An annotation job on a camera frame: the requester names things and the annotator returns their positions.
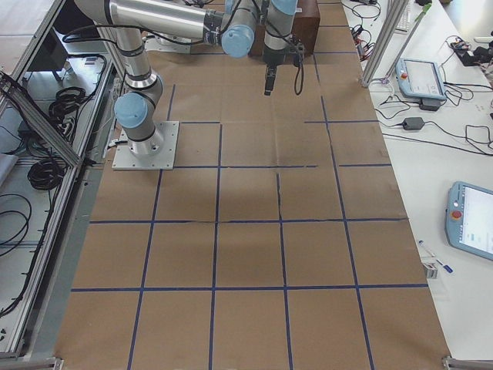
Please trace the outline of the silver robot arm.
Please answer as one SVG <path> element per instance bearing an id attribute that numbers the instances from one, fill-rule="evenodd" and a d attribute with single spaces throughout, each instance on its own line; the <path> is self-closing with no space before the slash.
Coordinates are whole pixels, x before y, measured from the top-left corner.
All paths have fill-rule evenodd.
<path id="1" fill-rule="evenodd" d="M 218 45 L 227 55 L 243 58 L 253 46 L 257 26 L 263 24 L 267 96 L 287 56 L 293 57 L 298 69 L 303 67 L 303 46 L 291 33 L 295 1 L 227 1 L 222 12 L 175 1 L 77 1 L 76 6 L 96 25 L 115 31 L 129 92 L 117 99 L 114 112 L 127 136 L 129 152 L 137 158 L 154 156 L 166 144 L 153 120 L 163 81 L 149 63 L 143 32 Z"/>

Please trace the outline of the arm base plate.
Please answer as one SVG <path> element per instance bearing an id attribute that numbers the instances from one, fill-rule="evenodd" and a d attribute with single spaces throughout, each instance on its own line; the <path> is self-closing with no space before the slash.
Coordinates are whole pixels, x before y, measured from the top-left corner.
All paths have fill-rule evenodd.
<path id="1" fill-rule="evenodd" d="M 113 157 L 114 170 L 172 170 L 176 158 L 179 121 L 161 121 L 148 140 L 130 140 L 122 131 Z"/>

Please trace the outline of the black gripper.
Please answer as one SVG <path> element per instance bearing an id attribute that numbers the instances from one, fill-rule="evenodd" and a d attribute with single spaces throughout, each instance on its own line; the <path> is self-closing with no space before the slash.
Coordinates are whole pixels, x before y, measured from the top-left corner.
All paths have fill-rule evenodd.
<path id="1" fill-rule="evenodd" d="M 273 36 L 265 36 L 263 42 L 263 61 L 267 65 L 264 95 L 270 96 L 275 84 L 276 67 L 284 64 L 289 46 L 284 39 Z"/>

